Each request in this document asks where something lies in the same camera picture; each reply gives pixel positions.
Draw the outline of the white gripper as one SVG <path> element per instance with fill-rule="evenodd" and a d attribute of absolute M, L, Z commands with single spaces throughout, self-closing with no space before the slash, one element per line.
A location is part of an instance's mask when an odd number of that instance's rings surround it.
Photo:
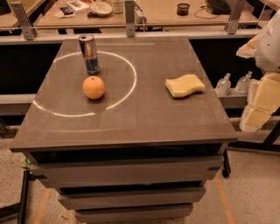
<path fill-rule="evenodd" d="M 256 65 L 267 73 L 252 79 L 248 87 L 247 105 L 243 110 L 240 129 L 244 132 L 259 130 L 280 107 L 280 10 L 254 36 L 240 47 L 236 55 L 254 58 Z"/>

